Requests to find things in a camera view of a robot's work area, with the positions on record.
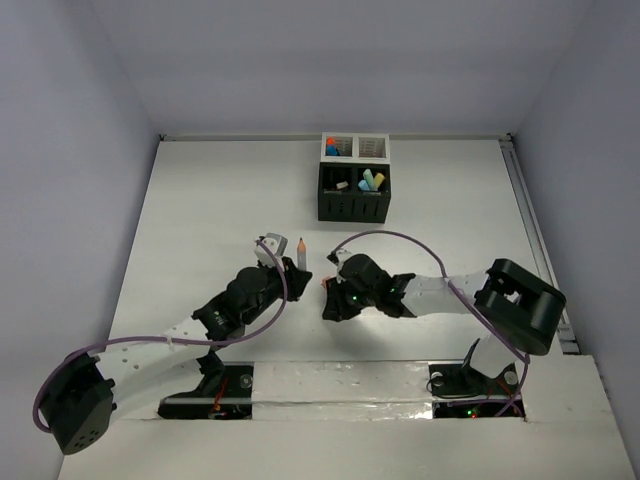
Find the light blue highlighter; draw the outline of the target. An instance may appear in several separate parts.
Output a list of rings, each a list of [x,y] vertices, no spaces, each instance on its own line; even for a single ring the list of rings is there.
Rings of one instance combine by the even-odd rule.
[[[373,183],[367,182],[366,180],[360,180],[358,183],[358,188],[362,191],[375,191],[375,185]]]

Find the green grey highlighter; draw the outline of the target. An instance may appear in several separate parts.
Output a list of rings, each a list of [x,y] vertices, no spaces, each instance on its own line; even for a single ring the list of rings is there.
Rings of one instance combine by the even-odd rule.
[[[371,172],[370,169],[365,169],[363,172],[363,179],[366,182],[366,184],[368,185],[368,188],[370,190],[375,190],[377,188],[375,180],[374,180],[374,176]]]

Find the yellow highlighter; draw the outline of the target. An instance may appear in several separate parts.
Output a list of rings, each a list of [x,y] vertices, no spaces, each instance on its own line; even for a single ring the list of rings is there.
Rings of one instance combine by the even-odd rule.
[[[374,177],[374,185],[376,190],[381,188],[381,185],[385,181],[386,177],[382,173],[377,173]]]

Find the orange cap black highlighter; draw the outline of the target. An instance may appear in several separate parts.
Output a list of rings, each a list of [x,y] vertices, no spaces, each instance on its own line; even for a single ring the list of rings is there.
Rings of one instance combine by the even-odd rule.
[[[326,150],[325,150],[325,154],[327,156],[332,156],[331,155],[331,145],[335,145],[335,140],[333,138],[328,138],[327,141],[326,141]]]

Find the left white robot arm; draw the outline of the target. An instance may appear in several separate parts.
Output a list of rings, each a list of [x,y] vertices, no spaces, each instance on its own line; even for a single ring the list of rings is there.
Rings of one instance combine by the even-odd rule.
[[[95,443],[134,407],[144,389],[172,368],[193,363],[186,381],[202,396],[215,392],[224,369],[217,351],[251,339],[247,326],[273,304],[302,296],[312,278],[283,257],[241,269],[226,289],[157,336],[123,337],[69,354],[39,390],[33,417],[65,456]]]

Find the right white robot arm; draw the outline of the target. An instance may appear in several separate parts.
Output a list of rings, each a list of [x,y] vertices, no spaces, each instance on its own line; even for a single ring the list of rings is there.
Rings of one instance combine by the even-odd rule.
[[[351,320],[366,308],[391,318],[471,314],[488,330],[460,368],[462,384],[482,392],[517,358],[549,353],[566,296],[512,260],[486,271],[452,277],[391,275],[366,254],[340,249],[328,255],[336,275],[324,282],[322,318]]]

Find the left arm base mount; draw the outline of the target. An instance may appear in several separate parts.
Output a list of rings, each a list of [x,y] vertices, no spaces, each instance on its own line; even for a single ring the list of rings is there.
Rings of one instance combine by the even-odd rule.
[[[157,415],[165,420],[249,420],[254,365],[225,365],[215,352],[197,359],[200,382],[191,391],[165,397]]]

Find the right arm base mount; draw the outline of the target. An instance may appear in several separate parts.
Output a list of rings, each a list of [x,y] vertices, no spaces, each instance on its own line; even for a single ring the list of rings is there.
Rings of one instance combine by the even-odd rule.
[[[494,377],[471,366],[481,339],[470,347],[459,363],[429,365],[426,390],[434,398],[435,419],[524,418],[521,379],[513,362]]]

